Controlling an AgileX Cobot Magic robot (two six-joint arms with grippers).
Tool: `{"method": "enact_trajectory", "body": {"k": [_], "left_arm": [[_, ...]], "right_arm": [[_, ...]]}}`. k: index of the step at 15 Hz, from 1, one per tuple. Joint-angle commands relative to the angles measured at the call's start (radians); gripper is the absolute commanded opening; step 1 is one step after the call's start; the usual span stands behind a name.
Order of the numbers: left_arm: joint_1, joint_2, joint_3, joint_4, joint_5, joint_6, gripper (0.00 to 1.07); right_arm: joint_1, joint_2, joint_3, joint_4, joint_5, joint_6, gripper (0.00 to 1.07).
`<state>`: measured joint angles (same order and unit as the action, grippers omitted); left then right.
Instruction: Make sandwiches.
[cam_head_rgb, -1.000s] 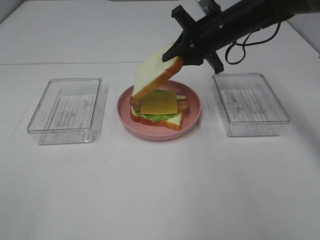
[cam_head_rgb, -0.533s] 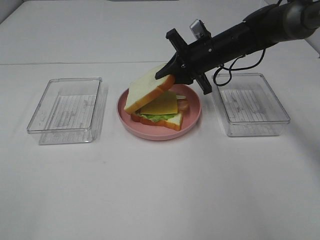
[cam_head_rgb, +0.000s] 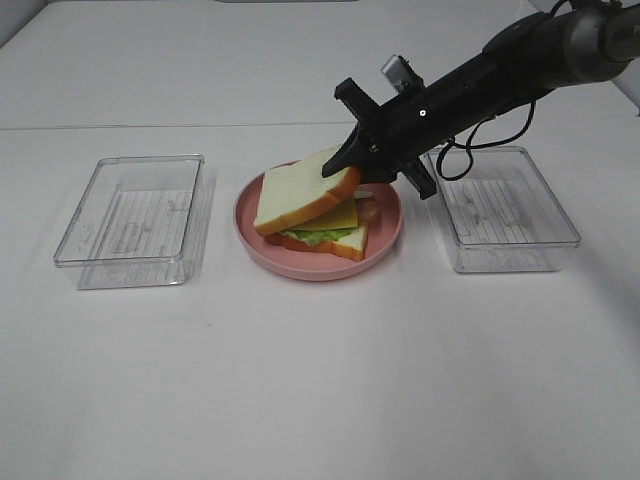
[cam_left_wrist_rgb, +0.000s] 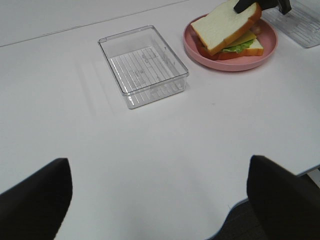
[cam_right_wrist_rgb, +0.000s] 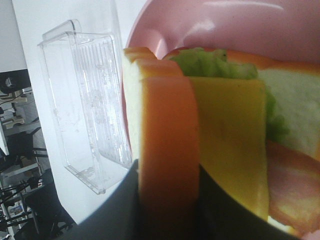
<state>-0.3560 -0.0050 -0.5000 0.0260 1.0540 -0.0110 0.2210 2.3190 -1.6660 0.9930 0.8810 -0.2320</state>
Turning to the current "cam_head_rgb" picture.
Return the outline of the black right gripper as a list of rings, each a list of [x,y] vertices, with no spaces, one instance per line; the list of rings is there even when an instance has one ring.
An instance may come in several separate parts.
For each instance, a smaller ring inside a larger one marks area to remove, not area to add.
[[[357,123],[323,164],[322,176],[354,167],[361,184],[390,184],[403,174],[426,199],[436,184],[420,156],[496,114],[505,103],[505,77],[479,54],[431,85],[397,93],[381,105],[351,78],[335,88],[334,97]]]

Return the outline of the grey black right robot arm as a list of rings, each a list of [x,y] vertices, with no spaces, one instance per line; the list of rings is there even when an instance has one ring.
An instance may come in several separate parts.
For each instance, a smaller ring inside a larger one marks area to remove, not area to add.
[[[403,174],[426,199],[435,194],[436,183],[420,160],[423,153],[557,88],[611,80],[638,58],[638,6],[618,1],[571,6],[564,14],[538,12],[520,19],[431,85],[402,56],[392,56],[382,72],[397,94],[382,105],[352,79],[341,82],[334,96],[357,124],[323,165],[323,176],[355,167],[364,183],[391,183]]]

